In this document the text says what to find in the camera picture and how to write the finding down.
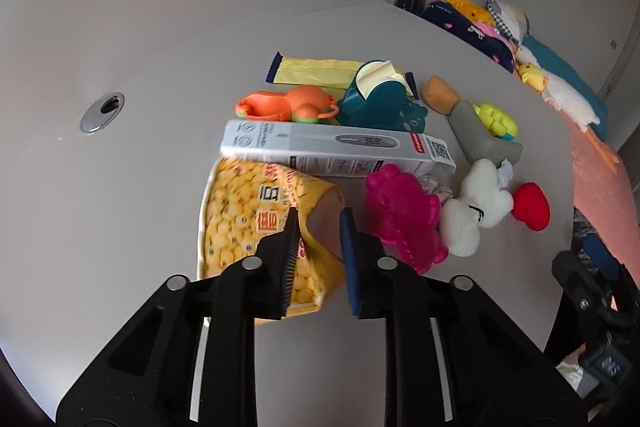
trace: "magenta plastic toy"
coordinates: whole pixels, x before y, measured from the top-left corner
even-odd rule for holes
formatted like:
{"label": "magenta plastic toy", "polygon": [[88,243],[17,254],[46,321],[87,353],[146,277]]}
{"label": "magenta plastic toy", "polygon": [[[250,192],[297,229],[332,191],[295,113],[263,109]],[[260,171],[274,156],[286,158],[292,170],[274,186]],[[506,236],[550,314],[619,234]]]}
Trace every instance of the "magenta plastic toy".
{"label": "magenta plastic toy", "polygon": [[365,186],[368,232],[398,248],[400,260],[420,274],[446,259],[449,249],[436,232],[440,200],[426,194],[413,174],[387,164],[369,174]]}

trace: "lime green toy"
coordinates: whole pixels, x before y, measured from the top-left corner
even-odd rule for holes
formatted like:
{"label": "lime green toy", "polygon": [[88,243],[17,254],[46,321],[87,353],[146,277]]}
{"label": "lime green toy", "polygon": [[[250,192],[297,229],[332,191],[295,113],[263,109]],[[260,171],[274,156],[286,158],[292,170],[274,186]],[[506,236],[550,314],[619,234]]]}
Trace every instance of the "lime green toy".
{"label": "lime green toy", "polygon": [[482,124],[494,136],[511,141],[518,135],[518,124],[505,111],[492,103],[474,105],[474,111]]}

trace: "thermometer box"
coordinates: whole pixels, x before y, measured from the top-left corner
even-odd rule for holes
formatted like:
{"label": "thermometer box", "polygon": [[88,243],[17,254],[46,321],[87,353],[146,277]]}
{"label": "thermometer box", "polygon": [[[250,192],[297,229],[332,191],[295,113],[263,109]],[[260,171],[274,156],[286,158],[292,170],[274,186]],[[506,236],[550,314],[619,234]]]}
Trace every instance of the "thermometer box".
{"label": "thermometer box", "polygon": [[385,163],[416,177],[436,166],[456,170],[447,144],[431,136],[308,123],[230,120],[220,154],[279,163],[312,176],[362,178]]}

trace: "white plush toy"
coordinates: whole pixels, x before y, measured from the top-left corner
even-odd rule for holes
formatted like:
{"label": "white plush toy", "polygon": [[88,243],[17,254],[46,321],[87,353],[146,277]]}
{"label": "white plush toy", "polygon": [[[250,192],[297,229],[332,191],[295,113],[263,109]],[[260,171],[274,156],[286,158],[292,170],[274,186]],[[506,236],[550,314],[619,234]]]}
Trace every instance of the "white plush toy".
{"label": "white plush toy", "polygon": [[478,160],[462,180],[460,197],[449,200],[440,214],[440,237],[459,257],[476,253],[478,227],[490,229],[513,210],[513,198],[500,189],[498,169],[488,159]]}

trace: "orange toy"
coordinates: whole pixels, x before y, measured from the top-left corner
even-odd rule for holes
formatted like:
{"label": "orange toy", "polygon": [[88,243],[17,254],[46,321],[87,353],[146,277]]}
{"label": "orange toy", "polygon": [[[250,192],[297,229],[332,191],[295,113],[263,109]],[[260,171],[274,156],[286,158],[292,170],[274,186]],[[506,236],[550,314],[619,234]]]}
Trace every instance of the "orange toy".
{"label": "orange toy", "polygon": [[287,93],[256,91],[236,104],[236,116],[247,120],[318,123],[338,111],[335,98],[316,86],[298,86]]}

